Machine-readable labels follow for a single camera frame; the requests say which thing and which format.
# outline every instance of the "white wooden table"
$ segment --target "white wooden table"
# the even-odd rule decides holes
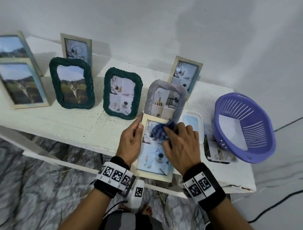
[[[110,57],[93,55],[94,69],[92,72],[93,74],[95,73],[93,76],[96,96],[95,106],[90,110],[65,109],[61,107],[55,99],[54,88],[46,65],[47,62],[41,63],[42,60],[39,59],[39,57],[45,56],[46,54],[52,54],[53,57],[62,57],[61,45],[35,37],[28,37],[27,42],[40,67],[44,66],[42,71],[46,73],[45,77],[42,77],[42,82],[50,98],[51,106],[15,110],[9,106],[9,103],[0,92],[0,137],[24,149],[23,154],[26,156],[40,159],[51,164],[64,165],[97,174],[98,170],[57,159],[52,155],[52,152],[49,153],[36,145],[35,140],[30,141],[15,130],[114,156],[122,131],[126,129],[132,121],[109,116],[103,110],[102,98],[106,71],[110,67],[116,67],[128,72],[135,72],[141,77],[143,89],[139,112],[144,109],[149,85],[157,79],[168,80],[169,74],[118,61]],[[221,95],[229,92],[233,92],[233,90],[226,87],[197,82],[190,99],[185,105],[185,109],[200,113],[204,121],[211,123],[215,101]],[[250,164],[239,161],[237,164],[227,167],[227,165],[224,164],[209,162],[205,158],[203,145],[201,145],[200,149],[202,161],[205,162],[210,169],[214,168],[214,176],[225,192],[242,193],[255,191],[255,182]],[[150,184],[146,184],[145,187],[185,198],[182,192],[176,192]]]

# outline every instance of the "purple plastic basket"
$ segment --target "purple plastic basket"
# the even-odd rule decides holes
[[[219,125],[219,114],[240,120],[247,151],[235,146],[224,135]],[[228,93],[218,98],[213,132],[222,148],[228,149],[245,162],[260,163],[276,149],[274,130],[268,115],[252,99],[240,93]]]

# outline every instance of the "rope-textured frame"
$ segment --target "rope-textured frame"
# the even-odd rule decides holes
[[[158,88],[162,88],[165,90],[173,90],[178,94],[180,94],[178,107],[176,108],[172,117],[172,121],[178,123],[188,96],[187,90],[181,85],[174,85],[162,80],[155,80],[153,83],[151,83],[147,92],[147,99],[144,107],[144,113],[148,115],[151,114],[152,105],[154,103],[154,95]]]
[[[88,97],[87,103],[85,104],[73,104],[64,101],[64,95],[61,89],[61,81],[58,77],[57,67],[62,66],[79,66],[84,70],[83,77],[86,84],[86,94]],[[61,57],[53,58],[49,63],[49,70],[54,85],[56,98],[59,104],[66,109],[91,109],[95,104],[94,85],[92,78],[92,71],[90,66],[81,59],[67,59]]]
[[[109,94],[111,92],[111,79],[113,76],[127,78],[132,80],[135,83],[134,89],[134,98],[132,101],[132,111],[129,115],[125,115],[123,113],[117,113],[109,109]],[[110,115],[115,117],[120,117],[125,120],[132,120],[137,115],[139,109],[139,103],[141,98],[143,83],[140,76],[136,73],[126,72],[115,67],[109,68],[104,77],[104,93],[103,93],[103,109],[104,111]]]

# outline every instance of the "light wooden frame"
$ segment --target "light wooden frame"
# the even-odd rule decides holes
[[[141,138],[141,142],[142,142],[143,137],[144,137],[147,120],[159,122],[159,123],[162,123],[162,124],[167,123],[167,120],[165,120],[165,119],[161,119],[161,118],[154,117],[152,115],[148,115],[148,114],[144,113],[143,117],[142,117],[142,121],[141,121],[141,124],[143,124],[143,135],[142,135],[142,138]],[[135,176],[140,176],[140,177],[144,177],[144,178],[150,178],[150,179],[165,181],[165,182],[171,182],[172,181],[174,167],[171,163],[169,163],[169,166],[168,166],[169,173],[168,173],[167,176],[139,170],[139,169],[137,169],[137,164],[138,164],[138,160],[136,160],[131,165],[131,172],[134,173]]]
[[[6,33],[6,34],[1,34],[0,37],[10,37],[10,36],[18,36],[19,39],[20,39],[20,42],[21,44],[23,45],[25,51],[26,51],[26,54],[28,55],[28,58],[30,59],[31,61],[31,65],[32,67],[35,69],[36,73],[39,75],[39,76],[43,76],[39,66],[38,66],[38,63],[30,49],[30,47],[28,46],[27,44],[27,41],[23,35],[23,33],[20,31],[20,30],[17,30],[13,33]],[[17,59],[17,58],[0,58],[0,60],[2,59]]]
[[[48,100],[47,100],[45,89],[44,89],[43,84],[41,82],[40,76],[37,74],[37,72],[36,72],[35,68],[33,67],[32,62],[29,58],[0,58],[0,64],[27,64],[31,73],[32,73],[32,77],[33,77],[34,82],[37,86],[37,89],[39,90],[40,96],[43,100],[43,102],[39,102],[39,103],[15,104],[13,99],[9,95],[6,87],[4,86],[4,84],[2,82],[2,79],[0,79],[0,90],[3,92],[4,96],[7,98],[7,100],[10,102],[10,105],[14,109],[43,107],[43,106],[49,106],[50,105]]]
[[[194,78],[193,78],[193,80],[192,80],[192,82],[191,82],[191,85],[190,85],[190,87],[189,87],[189,89],[188,89],[188,96],[187,96],[187,100],[188,100],[189,97],[190,97],[190,94],[191,94],[191,92],[192,92],[192,90],[193,90],[193,88],[194,88],[194,86],[195,86],[195,83],[196,83],[196,81],[197,81],[197,79],[198,79],[198,76],[199,76],[199,74],[200,74],[200,72],[201,72],[201,69],[202,69],[203,64],[200,63],[200,62],[196,62],[196,61],[192,61],[192,60],[189,60],[189,59],[180,57],[180,56],[176,56],[174,65],[172,66],[171,73],[170,73],[170,75],[169,75],[169,79],[168,79],[168,82],[169,82],[169,83],[172,82],[172,78],[173,78],[174,72],[175,72],[176,67],[177,67],[177,65],[178,65],[179,62],[185,62],[185,63],[191,64],[191,65],[198,66],[197,71],[196,71],[196,73],[195,73],[195,75],[194,75]]]
[[[93,50],[92,50],[92,40],[91,39],[81,38],[81,37],[77,37],[77,36],[73,36],[73,35],[69,35],[69,34],[64,34],[64,33],[60,33],[60,37],[61,37],[63,57],[65,57],[65,58],[67,58],[65,39],[71,39],[71,40],[76,40],[76,41],[79,41],[79,42],[87,43],[88,64],[91,67],[91,69],[93,68]]]

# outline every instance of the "gray marble floor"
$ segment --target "gray marble floor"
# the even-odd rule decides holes
[[[61,160],[97,170],[110,160],[106,155],[49,139],[43,139],[40,146],[54,150]],[[95,176],[29,158],[22,152],[0,139],[0,230],[57,229],[87,194]],[[120,200],[116,196],[109,207]],[[154,217],[171,229],[204,229],[205,213],[187,199],[145,189],[142,203],[146,202]]]

